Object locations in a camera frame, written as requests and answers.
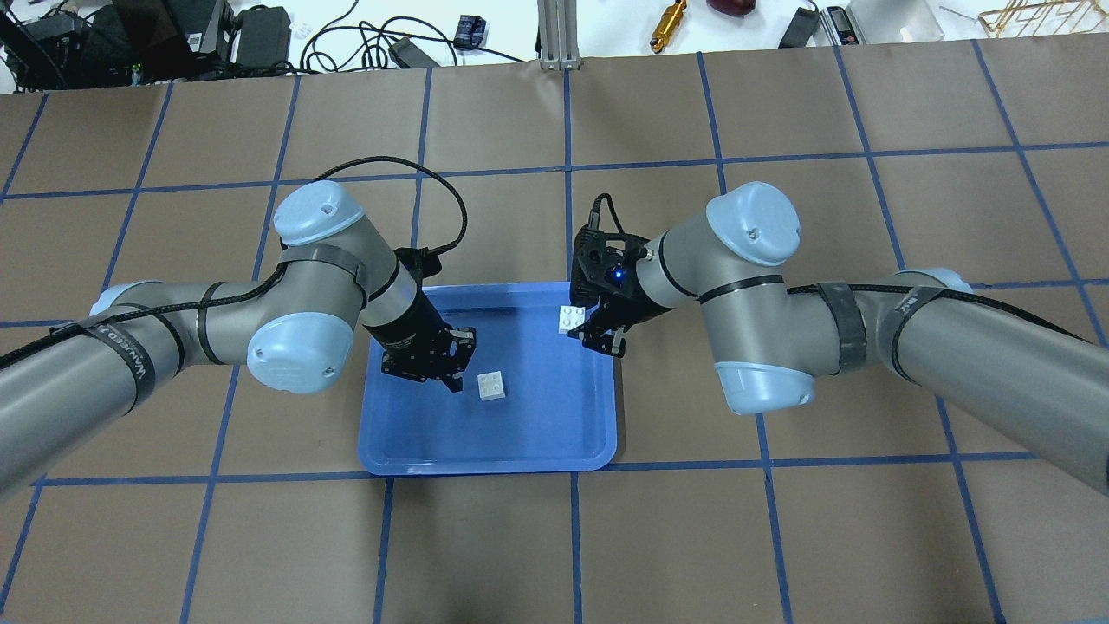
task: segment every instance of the light blue joint cap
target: light blue joint cap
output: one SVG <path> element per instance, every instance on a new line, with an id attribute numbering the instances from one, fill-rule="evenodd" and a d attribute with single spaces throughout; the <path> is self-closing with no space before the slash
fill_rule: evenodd
<path id="1" fill-rule="evenodd" d="M 89 316 L 95 317 L 96 315 L 100 315 L 101 311 L 111 307 L 120 295 L 132 287 L 138 286 L 139 284 L 151 284 L 160 280 L 161 279 L 143 279 L 141 282 L 131 282 L 130 284 L 115 284 L 114 286 L 109 286 L 108 289 L 100 293 L 100 297 L 96 298 L 96 303 L 93 303 L 92 307 L 89 308 Z"/>
<path id="2" fill-rule="evenodd" d="M 289 245 L 305 245 L 354 225 L 366 211 L 337 182 L 321 180 L 293 191 L 274 212 L 274 228 Z"/>
<path id="3" fill-rule="evenodd" d="M 293 395 L 330 388 L 343 372 L 354 330 L 322 311 L 297 311 L 269 321 L 247 346 L 246 368 L 260 382 Z"/>
<path id="4" fill-rule="evenodd" d="M 728 408 L 736 415 L 773 412 L 813 400 L 813 376 L 752 362 L 716 362 Z"/>
<path id="5" fill-rule="evenodd" d="M 801 246 L 797 211 L 773 184 L 747 182 L 710 200 L 705 212 L 716 237 L 760 266 L 777 266 Z"/>
<path id="6" fill-rule="evenodd" d="M 974 293 L 974 288 L 970 284 L 963 280 L 963 276 L 952 270 L 950 268 L 935 267 L 935 268 L 906 268 L 905 270 L 897 270 L 897 275 L 903 273 L 922 273 L 938 280 L 950 289 L 957 289 L 959 291 Z"/>

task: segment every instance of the dotted white cube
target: dotted white cube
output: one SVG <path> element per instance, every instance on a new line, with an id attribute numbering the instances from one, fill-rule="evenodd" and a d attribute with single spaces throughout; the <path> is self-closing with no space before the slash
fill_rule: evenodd
<path id="1" fill-rule="evenodd" d="M 500 371 L 478 376 L 478 396 L 482 401 L 505 398 L 505 381 L 500 378 Z"/>
<path id="2" fill-rule="evenodd" d="M 570 334 L 570 330 L 586 324 L 586 308 L 573 305 L 562 305 L 558 311 L 558 334 Z"/>

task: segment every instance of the black band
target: black band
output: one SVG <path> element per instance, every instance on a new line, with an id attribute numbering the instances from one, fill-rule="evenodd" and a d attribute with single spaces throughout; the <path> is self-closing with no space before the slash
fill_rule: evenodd
<path id="1" fill-rule="evenodd" d="M 746 279 L 740 279 L 737 282 L 732 282 L 730 284 L 724 284 L 722 286 L 716 286 L 711 290 L 696 297 L 698 301 L 704 305 L 713 298 L 722 294 L 728 294 L 730 291 L 735 291 L 737 289 L 750 288 L 752 286 L 763 286 L 766 284 L 784 284 L 785 277 L 782 275 L 759 275 L 757 277 L 747 277 Z"/>
<path id="2" fill-rule="evenodd" d="M 114 324 L 96 324 L 83 328 L 92 338 L 111 347 L 128 365 L 135 380 L 135 400 L 128 412 L 145 401 L 154 392 L 154 361 L 131 333 Z"/>
<path id="3" fill-rule="evenodd" d="M 683 288 L 682 285 L 678 283 L 678 279 L 670 274 L 670 268 L 667 267 L 667 254 L 662 253 L 662 247 L 667 244 L 667 234 L 662 234 L 662 237 L 659 238 L 659 265 L 662 266 L 662 274 L 667 276 L 667 280 L 670 282 L 670 285 L 674 286 L 674 289 L 684 294 L 685 296 L 696 296 L 695 291 L 690 291 Z"/>
<path id="4" fill-rule="evenodd" d="M 901 334 L 905 329 L 905 325 L 908 324 L 908 320 L 913 318 L 913 315 L 916 315 L 922 307 L 934 300 L 945 289 L 947 288 L 936 286 L 914 287 L 908 290 L 905 298 L 901 299 L 888 311 L 878 326 L 878 352 L 882 355 L 882 359 L 886 362 L 886 366 L 907 382 L 916 383 L 902 369 L 901 361 L 897 358 L 897 342 L 901 340 Z"/>
<path id="5" fill-rule="evenodd" d="M 215 294 L 216 288 L 225 284 L 226 282 L 216 282 L 208 286 L 208 289 L 204 290 L 204 296 L 201 300 L 207 300 L 212 298 Z M 207 341 L 207 307 L 201 307 L 196 311 L 196 338 L 200 340 L 201 349 L 204 350 L 204 356 L 212 361 L 213 365 L 223 365 L 223 362 L 215 357 L 215 352 L 212 351 L 212 346 Z"/>
<path id="6" fill-rule="evenodd" d="M 832 311 L 840 335 L 840 370 L 835 375 L 858 369 L 866 364 L 866 326 L 855 293 L 847 282 L 818 282 L 816 291 Z"/>
<path id="7" fill-rule="evenodd" d="M 389 278 L 385 280 L 385 285 L 383 285 L 381 287 L 379 287 L 376 290 L 374 290 L 373 294 L 366 296 L 366 301 L 368 303 L 370 300 L 374 300 L 375 298 L 377 298 L 378 296 L 380 296 L 383 291 L 389 289 L 389 286 L 391 286 L 394 284 L 394 282 L 397 280 L 397 277 L 399 275 L 400 275 L 400 259 L 398 258 L 397 259 L 397 265 L 393 267 L 393 274 L 389 275 Z"/>
<path id="8" fill-rule="evenodd" d="M 150 306 L 141 303 L 116 303 L 115 305 L 126 305 L 136 309 L 150 309 Z M 154 318 L 165 326 L 165 331 L 170 333 L 170 336 L 173 337 L 173 342 L 177 345 L 177 372 L 174 375 L 179 376 L 181 375 L 181 371 L 185 369 L 185 344 L 181 341 L 181 335 L 177 334 L 177 328 L 174 328 L 173 324 L 171 324 L 164 315 L 154 315 Z"/>

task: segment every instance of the small white cube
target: small white cube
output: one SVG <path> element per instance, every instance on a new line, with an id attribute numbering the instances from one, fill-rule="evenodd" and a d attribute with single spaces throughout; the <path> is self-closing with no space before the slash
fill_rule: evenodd
<path id="1" fill-rule="evenodd" d="M 558 311 L 558 334 L 570 334 L 586 324 L 586 308 L 573 305 L 562 305 Z"/>
<path id="2" fill-rule="evenodd" d="M 500 371 L 478 376 L 478 396 L 482 401 L 505 398 L 505 382 L 500 378 Z"/>

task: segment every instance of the dark red object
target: dark red object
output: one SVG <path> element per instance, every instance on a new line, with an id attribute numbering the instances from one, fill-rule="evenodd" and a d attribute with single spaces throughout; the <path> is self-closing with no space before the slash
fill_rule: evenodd
<path id="1" fill-rule="evenodd" d="M 742 18 L 755 10 L 755 0 L 709 0 L 709 6 L 721 13 Z"/>

